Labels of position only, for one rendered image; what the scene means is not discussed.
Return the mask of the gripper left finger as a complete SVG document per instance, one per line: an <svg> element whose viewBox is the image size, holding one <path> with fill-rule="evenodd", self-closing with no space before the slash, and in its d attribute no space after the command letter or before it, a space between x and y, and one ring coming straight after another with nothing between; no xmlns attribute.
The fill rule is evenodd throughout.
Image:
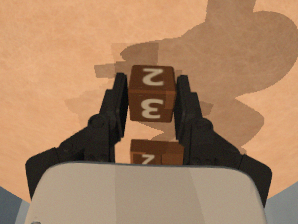
<svg viewBox="0 0 298 224"><path fill-rule="evenodd" d="M25 170L30 199L43 173L66 161L115 163L115 144L124 138L128 112L127 75L116 73L112 89L106 89L99 114L91 116L87 126L53 147L30 157Z"/></svg>

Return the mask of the brown number cube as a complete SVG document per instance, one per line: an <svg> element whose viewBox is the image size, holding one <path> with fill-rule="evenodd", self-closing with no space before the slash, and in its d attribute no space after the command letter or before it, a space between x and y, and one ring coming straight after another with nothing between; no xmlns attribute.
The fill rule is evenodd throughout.
<svg viewBox="0 0 298 224"><path fill-rule="evenodd" d="M134 164L162 165L162 155L135 154Z"/></svg>
<svg viewBox="0 0 298 224"><path fill-rule="evenodd" d="M176 95L172 66L132 66L128 87L131 121L170 123Z"/></svg>

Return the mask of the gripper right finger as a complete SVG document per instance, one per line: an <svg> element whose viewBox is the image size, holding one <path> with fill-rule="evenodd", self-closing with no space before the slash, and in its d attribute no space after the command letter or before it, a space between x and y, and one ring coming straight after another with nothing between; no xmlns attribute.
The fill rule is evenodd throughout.
<svg viewBox="0 0 298 224"><path fill-rule="evenodd" d="M213 131L212 122L202 117L198 95L191 92L188 75L177 76L176 87L175 136L184 147L183 165L226 166L247 173L255 182L265 208L272 180L271 169L240 154L234 145Z"/></svg>

